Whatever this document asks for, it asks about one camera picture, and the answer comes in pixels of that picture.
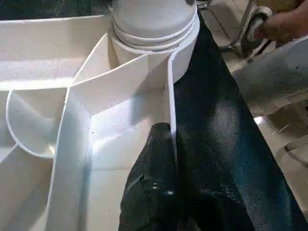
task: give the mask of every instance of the white plastic mold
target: white plastic mold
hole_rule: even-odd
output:
[[[33,46],[21,52],[14,38],[0,47],[0,65],[11,62],[0,82],[0,172],[16,169],[0,174],[9,185],[0,189],[0,231],[117,230],[126,178],[151,126],[169,123],[175,140],[173,83],[187,70],[198,19],[178,47],[161,52],[121,43],[109,16],[4,25],[0,36],[22,28]],[[24,26],[45,35],[31,40]]]

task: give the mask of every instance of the white plastic panel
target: white plastic panel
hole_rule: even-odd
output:
[[[3,231],[43,231],[46,227],[49,185],[51,168],[35,185],[30,195],[23,201],[13,219],[5,226]]]
[[[77,231],[87,162],[90,114],[74,94],[69,94],[61,124],[52,170],[46,231]]]
[[[13,219],[48,170],[50,160],[32,156],[18,145],[12,148],[0,163],[0,230]]]
[[[1,21],[0,89],[68,87],[110,21],[108,15]]]
[[[65,95],[66,88],[10,92],[8,127],[25,151],[53,158]]]

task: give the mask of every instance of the dark cloth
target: dark cloth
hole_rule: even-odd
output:
[[[104,14],[112,0],[0,0],[0,20]]]
[[[153,125],[128,175],[119,231],[177,231],[181,204],[174,153],[169,124]]]
[[[308,225],[229,73],[201,27],[175,84],[179,174],[203,230],[303,231]]]

